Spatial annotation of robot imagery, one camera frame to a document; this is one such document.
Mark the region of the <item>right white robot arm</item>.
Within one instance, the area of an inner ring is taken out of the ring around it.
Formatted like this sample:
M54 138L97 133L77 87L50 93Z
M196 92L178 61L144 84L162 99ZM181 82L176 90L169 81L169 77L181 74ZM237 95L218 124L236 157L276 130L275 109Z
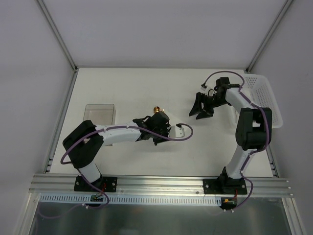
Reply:
M226 104L239 114L235 131L237 147L221 174L216 179L203 181L203 190L205 194L246 195L244 172L252 156L264 151L271 141L272 110L254 104L242 92L241 85L231 84L228 77L221 77L213 89L196 93L189 116L209 118L215 108Z

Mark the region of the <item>gold spoon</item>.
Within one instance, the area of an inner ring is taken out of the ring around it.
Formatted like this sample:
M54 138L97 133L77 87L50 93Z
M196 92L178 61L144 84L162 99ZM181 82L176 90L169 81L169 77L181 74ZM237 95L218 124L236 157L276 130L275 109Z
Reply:
M164 112L164 109L162 109L162 108L160 108L158 106L155 106L153 108L153 112L154 112L154 114L159 113L159 112Z

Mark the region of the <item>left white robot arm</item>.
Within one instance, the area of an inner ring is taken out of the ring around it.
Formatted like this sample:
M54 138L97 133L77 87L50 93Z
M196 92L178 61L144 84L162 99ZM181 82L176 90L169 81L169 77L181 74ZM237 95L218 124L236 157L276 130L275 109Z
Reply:
M171 130L170 119L164 112L153 116L135 118L121 125L95 125L83 121L64 140L66 152L61 157L62 165L71 164L81 174L85 185L92 191L105 188L105 180L94 161L103 146L120 142L136 142L152 139L154 145L165 142Z

